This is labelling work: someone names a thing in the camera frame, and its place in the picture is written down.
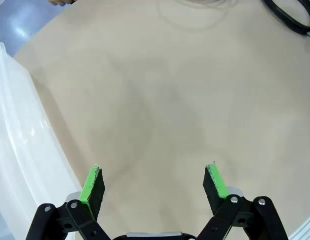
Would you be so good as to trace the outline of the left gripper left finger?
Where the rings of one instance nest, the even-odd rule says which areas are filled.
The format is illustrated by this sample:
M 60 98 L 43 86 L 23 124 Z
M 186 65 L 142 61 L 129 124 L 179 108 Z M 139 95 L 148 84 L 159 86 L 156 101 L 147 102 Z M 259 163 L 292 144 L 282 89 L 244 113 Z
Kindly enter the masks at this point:
M 104 192 L 102 170 L 95 165 L 78 199 L 65 201 L 60 207 L 43 203 L 37 208 L 26 239 L 64 240 L 68 233 L 79 232 L 85 240 L 109 240 L 97 223 Z

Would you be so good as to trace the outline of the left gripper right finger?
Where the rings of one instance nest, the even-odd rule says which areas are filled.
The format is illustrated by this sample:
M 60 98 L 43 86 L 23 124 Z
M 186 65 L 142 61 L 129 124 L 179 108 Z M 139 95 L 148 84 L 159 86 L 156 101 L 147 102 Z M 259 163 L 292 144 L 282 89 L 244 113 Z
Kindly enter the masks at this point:
M 213 217 L 198 240 L 224 240 L 232 227 L 242 228 L 250 240 L 287 240 L 288 236 L 272 200 L 258 196 L 253 201 L 231 194 L 215 164 L 205 167 L 203 187 Z

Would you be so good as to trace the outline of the person's right hand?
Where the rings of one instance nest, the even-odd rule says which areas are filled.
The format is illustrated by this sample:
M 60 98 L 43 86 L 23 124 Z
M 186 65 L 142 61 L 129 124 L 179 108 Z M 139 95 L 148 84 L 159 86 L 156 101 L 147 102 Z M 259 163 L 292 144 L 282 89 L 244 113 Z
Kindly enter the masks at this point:
M 65 5 L 71 5 L 74 2 L 76 2 L 76 0 L 48 0 L 48 2 L 54 6 L 65 6 Z

